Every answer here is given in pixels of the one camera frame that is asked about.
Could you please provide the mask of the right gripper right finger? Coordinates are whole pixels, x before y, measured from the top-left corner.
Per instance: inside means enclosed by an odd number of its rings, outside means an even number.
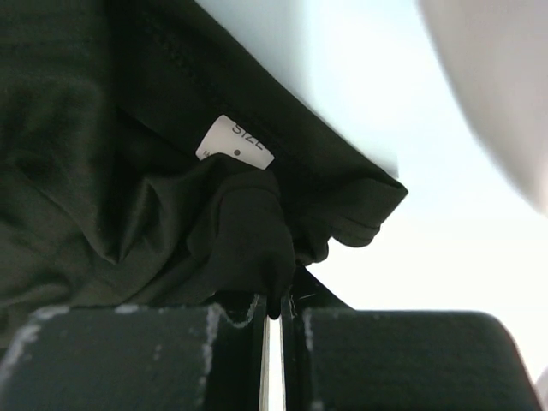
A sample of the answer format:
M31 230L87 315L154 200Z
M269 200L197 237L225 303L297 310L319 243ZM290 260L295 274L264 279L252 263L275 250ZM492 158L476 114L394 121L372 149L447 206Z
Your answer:
M361 311L306 268L281 305L288 410L539 410L512 336L488 313Z

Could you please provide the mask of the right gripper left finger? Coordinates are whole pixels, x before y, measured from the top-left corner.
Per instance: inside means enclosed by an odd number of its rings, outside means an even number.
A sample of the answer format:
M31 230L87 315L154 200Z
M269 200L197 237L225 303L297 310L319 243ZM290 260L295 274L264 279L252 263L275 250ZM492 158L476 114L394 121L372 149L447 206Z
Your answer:
M265 299L45 307L1 363L4 410L256 410Z

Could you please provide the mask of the black printed t-shirt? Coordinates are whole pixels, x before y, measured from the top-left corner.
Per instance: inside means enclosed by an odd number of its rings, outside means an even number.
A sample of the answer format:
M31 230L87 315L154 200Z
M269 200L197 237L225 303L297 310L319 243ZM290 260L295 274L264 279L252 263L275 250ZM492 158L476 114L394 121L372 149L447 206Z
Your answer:
M407 189L194 1L1 4L1 345L51 306L278 301Z

